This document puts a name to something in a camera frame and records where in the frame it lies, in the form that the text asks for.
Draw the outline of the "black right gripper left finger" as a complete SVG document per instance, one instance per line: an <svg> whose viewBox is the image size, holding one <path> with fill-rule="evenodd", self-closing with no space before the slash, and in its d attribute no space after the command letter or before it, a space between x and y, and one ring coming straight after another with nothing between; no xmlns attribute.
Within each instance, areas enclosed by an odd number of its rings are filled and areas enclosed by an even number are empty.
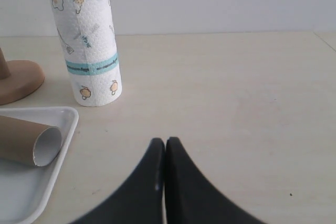
<svg viewBox="0 0 336 224"><path fill-rule="evenodd" d="M165 145L153 138L122 185L73 223L163 223L164 163Z"/></svg>

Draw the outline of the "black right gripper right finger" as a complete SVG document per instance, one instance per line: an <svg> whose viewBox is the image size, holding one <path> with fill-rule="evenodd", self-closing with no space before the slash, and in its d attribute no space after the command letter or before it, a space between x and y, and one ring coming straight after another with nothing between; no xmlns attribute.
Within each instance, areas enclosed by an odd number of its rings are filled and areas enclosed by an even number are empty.
<svg viewBox="0 0 336 224"><path fill-rule="evenodd" d="M166 142L165 208L167 223L263 223L202 174L178 137Z"/></svg>

